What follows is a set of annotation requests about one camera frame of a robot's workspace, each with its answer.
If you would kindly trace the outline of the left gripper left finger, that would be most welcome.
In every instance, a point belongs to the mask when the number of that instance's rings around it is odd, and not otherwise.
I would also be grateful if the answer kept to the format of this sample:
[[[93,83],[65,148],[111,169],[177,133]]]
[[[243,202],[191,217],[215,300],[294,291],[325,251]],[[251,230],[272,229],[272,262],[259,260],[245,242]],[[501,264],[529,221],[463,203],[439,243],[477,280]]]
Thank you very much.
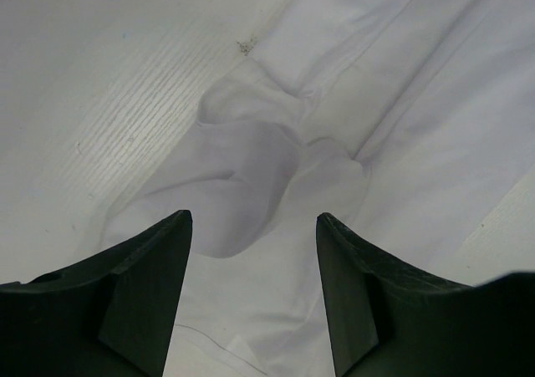
[[[160,376],[191,248],[178,211],[29,283],[1,286],[4,376]]]

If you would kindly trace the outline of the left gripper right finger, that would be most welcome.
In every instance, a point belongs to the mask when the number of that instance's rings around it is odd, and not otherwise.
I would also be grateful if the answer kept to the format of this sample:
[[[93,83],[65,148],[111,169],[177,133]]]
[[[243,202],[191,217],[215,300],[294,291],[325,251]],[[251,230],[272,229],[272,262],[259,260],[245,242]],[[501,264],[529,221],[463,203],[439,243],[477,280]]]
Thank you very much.
[[[455,283],[328,213],[318,217],[316,243],[336,375],[533,375],[532,273]]]

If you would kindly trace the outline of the white t shirt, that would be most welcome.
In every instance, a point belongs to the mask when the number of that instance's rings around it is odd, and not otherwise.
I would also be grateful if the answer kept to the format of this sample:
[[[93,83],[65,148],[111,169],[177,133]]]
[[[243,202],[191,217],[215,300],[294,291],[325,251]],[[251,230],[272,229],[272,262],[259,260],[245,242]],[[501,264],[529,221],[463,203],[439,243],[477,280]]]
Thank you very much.
[[[192,214],[176,331],[248,375],[334,372],[318,215],[470,282],[533,270],[534,0],[291,0],[106,225]]]

